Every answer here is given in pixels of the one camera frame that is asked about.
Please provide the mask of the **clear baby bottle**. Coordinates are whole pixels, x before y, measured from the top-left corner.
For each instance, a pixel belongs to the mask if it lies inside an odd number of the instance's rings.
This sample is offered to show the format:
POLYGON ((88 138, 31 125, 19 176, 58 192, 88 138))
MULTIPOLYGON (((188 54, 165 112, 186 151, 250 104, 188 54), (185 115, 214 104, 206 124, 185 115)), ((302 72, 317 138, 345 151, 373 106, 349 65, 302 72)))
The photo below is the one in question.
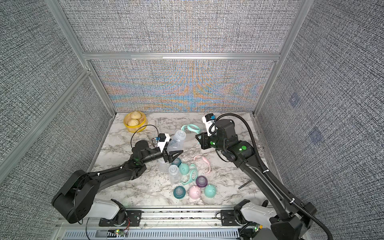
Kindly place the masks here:
POLYGON ((170 140, 167 150, 168 152, 173 152, 173 151, 180 151, 184 149, 184 142, 186 140, 186 132, 183 130, 178 130, 170 140))

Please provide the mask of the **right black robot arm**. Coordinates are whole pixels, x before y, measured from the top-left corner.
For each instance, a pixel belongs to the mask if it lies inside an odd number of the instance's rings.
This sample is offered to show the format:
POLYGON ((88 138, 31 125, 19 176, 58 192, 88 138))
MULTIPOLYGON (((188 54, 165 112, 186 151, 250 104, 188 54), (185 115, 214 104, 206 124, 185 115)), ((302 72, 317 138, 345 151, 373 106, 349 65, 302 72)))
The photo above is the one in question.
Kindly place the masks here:
POLYGON ((317 209, 306 205, 292 194, 275 177, 262 161, 250 125, 239 115, 234 115, 246 126, 251 140, 240 140, 235 130, 235 123, 229 120, 229 114, 218 118, 207 114, 202 118, 205 131, 196 135, 203 150, 213 148, 221 152, 224 158, 233 163, 254 182, 272 208, 258 206, 244 199, 234 206, 234 218, 243 228, 252 223, 272 231, 278 240, 300 240, 313 223, 317 209))

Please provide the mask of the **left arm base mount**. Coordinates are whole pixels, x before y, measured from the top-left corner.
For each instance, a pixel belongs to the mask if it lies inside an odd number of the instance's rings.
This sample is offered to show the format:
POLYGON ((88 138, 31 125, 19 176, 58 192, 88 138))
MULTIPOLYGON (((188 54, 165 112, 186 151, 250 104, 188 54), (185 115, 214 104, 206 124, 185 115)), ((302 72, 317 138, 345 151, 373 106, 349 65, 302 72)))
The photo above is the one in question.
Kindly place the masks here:
POLYGON ((101 218, 99 227, 138 227, 142 218, 141 210, 126 210, 125 213, 118 213, 113 219, 101 218))

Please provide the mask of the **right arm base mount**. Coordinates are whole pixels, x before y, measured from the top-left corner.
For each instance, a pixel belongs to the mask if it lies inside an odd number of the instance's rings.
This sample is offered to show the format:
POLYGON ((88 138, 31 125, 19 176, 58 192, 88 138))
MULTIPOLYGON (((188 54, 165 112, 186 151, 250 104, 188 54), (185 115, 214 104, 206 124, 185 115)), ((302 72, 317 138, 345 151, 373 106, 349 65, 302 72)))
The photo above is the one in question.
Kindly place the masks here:
POLYGON ((234 210, 221 210, 219 215, 221 224, 225 227, 245 226, 247 224, 247 221, 242 219, 234 210))

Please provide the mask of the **dark teal nipple collar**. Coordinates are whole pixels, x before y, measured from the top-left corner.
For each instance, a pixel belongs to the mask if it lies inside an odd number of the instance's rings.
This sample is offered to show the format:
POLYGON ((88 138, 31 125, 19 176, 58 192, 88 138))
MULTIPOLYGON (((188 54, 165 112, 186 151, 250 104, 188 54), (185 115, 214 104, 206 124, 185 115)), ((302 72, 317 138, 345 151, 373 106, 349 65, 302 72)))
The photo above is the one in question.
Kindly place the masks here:
POLYGON ((173 195, 176 199, 183 199, 186 195, 186 190, 183 186, 177 186, 173 190, 173 195))

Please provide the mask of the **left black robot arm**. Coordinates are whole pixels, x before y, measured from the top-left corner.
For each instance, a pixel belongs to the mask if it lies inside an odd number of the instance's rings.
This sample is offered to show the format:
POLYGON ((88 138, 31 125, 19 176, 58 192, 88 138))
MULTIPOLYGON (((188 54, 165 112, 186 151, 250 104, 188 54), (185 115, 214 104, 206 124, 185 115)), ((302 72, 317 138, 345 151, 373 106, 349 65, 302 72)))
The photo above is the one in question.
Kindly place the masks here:
POLYGON ((147 141, 139 141, 132 148, 132 155, 122 165, 86 173, 74 172, 52 199, 52 206, 70 223, 79 222, 91 211, 95 196, 101 190, 125 181, 139 178, 147 169, 146 163, 162 159, 172 163, 184 151, 151 149, 147 141))

